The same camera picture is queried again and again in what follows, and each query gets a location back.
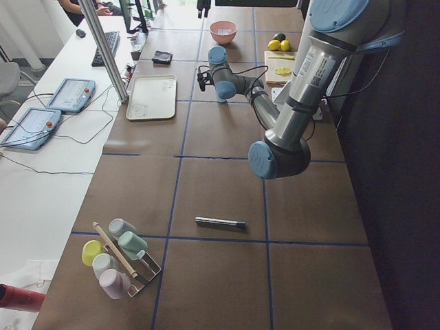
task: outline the chair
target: chair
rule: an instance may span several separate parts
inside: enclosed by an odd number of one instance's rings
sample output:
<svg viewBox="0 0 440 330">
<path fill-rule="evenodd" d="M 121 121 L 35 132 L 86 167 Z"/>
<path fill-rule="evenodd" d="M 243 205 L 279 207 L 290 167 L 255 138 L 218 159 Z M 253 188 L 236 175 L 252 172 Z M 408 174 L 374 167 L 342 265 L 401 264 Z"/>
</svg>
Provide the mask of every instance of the chair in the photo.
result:
<svg viewBox="0 0 440 330">
<path fill-rule="evenodd" d="M 25 72 L 20 71 L 19 65 L 15 62 L 0 63 L 0 106 L 21 106 L 20 102 L 14 100 L 3 101 L 3 98 L 12 94 L 12 92 L 17 88 L 19 85 L 20 76 L 28 79 L 34 86 L 36 85 L 36 81 Z"/>
</svg>

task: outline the keyboard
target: keyboard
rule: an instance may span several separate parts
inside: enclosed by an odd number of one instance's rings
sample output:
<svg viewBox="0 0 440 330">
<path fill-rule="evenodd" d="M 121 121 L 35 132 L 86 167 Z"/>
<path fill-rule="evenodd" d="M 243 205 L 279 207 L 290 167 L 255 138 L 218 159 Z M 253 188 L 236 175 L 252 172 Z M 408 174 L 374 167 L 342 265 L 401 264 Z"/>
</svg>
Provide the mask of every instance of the keyboard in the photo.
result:
<svg viewBox="0 0 440 330">
<path fill-rule="evenodd" d="M 105 32 L 105 38 L 107 40 L 107 44 L 110 47 L 110 51 L 115 56 L 116 50 L 119 46 L 119 31 L 112 31 L 112 32 Z M 93 60 L 91 62 L 92 67 L 103 67 L 104 66 L 104 60 L 102 59 L 101 53 L 96 48 L 95 56 L 93 57 Z"/>
</svg>

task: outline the yellow cup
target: yellow cup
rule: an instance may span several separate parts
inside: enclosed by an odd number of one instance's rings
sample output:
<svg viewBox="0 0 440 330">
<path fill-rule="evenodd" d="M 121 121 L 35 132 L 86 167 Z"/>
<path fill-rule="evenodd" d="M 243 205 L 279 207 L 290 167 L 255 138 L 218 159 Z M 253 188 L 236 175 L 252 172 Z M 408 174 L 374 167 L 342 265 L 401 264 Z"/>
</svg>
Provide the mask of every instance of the yellow cup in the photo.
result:
<svg viewBox="0 0 440 330">
<path fill-rule="evenodd" d="M 97 240 L 88 241 L 82 247 L 82 263 L 84 263 L 86 266 L 91 267 L 91 264 L 93 263 L 95 257 L 104 252 L 105 250 L 101 242 Z"/>
</svg>

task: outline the lime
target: lime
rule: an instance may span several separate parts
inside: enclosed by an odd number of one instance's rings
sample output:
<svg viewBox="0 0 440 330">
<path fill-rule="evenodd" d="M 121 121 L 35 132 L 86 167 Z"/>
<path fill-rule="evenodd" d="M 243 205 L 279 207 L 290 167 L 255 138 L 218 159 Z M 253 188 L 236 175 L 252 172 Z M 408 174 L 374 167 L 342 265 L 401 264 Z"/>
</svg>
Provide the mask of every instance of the lime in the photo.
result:
<svg viewBox="0 0 440 330">
<path fill-rule="evenodd" d="M 286 35 L 284 33 L 275 33 L 274 40 L 283 41 L 286 39 Z"/>
</svg>

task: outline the computer mouse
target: computer mouse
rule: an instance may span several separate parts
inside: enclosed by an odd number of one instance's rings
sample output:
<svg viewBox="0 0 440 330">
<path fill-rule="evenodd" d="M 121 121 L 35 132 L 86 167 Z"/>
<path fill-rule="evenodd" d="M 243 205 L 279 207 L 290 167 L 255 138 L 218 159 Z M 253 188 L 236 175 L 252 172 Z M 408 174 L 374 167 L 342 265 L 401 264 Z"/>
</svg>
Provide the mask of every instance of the computer mouse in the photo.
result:
<svg viewBox="0 0 440 330">
<path fill-rule="evenodd" d="M 77 29 L 76 30 L 76 35 L 79 36 L 80 38 L 84 38 L 85 37 L 85 32 L 82 31 L 81 29 Z"/>
</svg>

